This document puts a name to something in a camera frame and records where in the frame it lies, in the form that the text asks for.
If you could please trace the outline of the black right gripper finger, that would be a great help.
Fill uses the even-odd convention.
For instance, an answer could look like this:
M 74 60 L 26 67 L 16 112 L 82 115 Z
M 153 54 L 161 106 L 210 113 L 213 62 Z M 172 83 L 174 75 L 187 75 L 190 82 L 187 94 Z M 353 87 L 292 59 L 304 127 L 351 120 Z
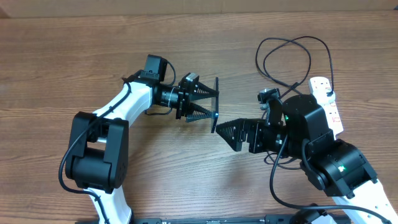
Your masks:
M 246 124 L 254 124 L 258 119 L 239 118 L 217 125 L 217 129 L 236 128 L 243 129 Z
M 216 127 L 216 133 L 235 152 L 241 151 L 243 142 L 246 142 L 247 132 L 243 124 L 219 124 Z

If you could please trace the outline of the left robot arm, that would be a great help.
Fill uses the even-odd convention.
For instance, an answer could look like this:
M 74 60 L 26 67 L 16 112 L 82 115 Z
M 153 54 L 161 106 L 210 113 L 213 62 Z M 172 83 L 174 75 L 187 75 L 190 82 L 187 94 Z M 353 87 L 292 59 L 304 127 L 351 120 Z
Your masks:
M 129 128 L 141 113 L 163 106 L 188 123 L 209 119 L 210 131 L 215 131 L 219 80 L 210 88 L 199 81 L 199 75 L 188 73 L 179 82 L 165 84 L 171 66 L 163 57 L 148 55 L 144 69 L 124 78 L 122 90 L 107 105 L 73 118 L 58 181 L 67 192 L 90 197 L 97 223 L 134 223 L 122 184 L 129 162 Z

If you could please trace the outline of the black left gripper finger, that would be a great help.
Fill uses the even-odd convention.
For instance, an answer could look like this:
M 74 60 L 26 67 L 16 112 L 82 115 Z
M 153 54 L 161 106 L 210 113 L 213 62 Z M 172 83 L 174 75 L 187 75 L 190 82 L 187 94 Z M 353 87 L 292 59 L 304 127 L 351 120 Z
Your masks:
M 190 84 L 190 94 L 191 96 L 217 96 L 218 91 L 214 90 L 201 82 Z
M 198 121 L 201 119 L 212 118 L 212 115 L 213 115 L 212 111 L 203 108 L 195 103 L 190 103 L 188 106 L 188 110 L 185 113 L 187 123 Z

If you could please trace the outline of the blue Galaxy smartphone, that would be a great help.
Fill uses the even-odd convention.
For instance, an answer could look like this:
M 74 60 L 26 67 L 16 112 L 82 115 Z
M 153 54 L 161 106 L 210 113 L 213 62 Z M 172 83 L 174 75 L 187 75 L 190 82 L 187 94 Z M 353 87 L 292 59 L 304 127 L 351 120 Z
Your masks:
M 211 133 L 215 132 L 216 124 L 219 117 L 219 79 L 215 78 L 214 90 L 216 91 L 216 96 L 211 99 Z

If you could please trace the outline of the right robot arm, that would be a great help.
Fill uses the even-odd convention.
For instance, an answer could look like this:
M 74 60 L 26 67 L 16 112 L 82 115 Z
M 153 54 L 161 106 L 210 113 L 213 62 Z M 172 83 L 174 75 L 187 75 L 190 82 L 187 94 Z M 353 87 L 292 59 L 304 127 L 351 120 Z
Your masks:
M 336 209 L 355 223 L 397 223 L 376 171 L 357 147 L 334 137 L 325 110 L 313 95 L 280 101 L 261 93 L 258 98 L 269 107 L 266 118 L 228 121 L 217 125 L 216 132 L 236 152 L 248 142 L 253 154 L 277 155 L 269 181 L 272 195 L 279 160 L 291 157 L 300 160 L 300 169 L 315 188 L 333 198 L 333 205 L 295 205 L 274 196 L 281 205 L 298 211 L 291 223 L 333 223 L 327 211 Z

